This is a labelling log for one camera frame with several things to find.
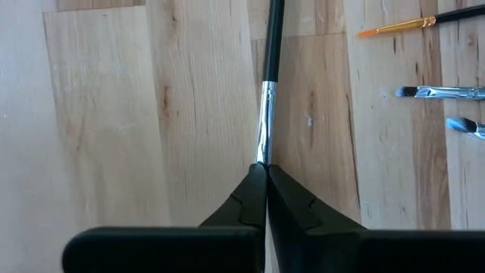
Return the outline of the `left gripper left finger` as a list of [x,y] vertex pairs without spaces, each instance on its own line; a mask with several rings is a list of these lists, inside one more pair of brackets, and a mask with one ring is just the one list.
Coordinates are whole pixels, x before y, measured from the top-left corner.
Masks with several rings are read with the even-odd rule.
[[259,163],[250,165],[248,174],[200,226],[252,226],[263,228],[266,221],[267,171]]

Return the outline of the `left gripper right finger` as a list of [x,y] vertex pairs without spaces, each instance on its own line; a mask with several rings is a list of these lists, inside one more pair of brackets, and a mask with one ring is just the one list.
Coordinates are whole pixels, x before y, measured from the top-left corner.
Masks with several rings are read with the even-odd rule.
[[282,168],[268,169],[268,216],[280,273],[355,273],[358,233]]

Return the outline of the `black paintbrush orange ferrule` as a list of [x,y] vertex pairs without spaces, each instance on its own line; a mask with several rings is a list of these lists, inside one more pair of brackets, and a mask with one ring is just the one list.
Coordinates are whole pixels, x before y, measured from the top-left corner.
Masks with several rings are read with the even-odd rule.
[[468,19],[485,15],[485,5],[477,5],[469,8],[463,8],[455,11],[448,11],[446,13],[437,14],[429,17],[420,17],[413,20],[403,21],[397,24],[388,25],[385,27],[378,27],[372,30],[362,31],[357,34],[357,37],[370,37],[388,33],[398,33],[412,29],[423,29],[435,26],[437,24],[444,24],[452,21]]

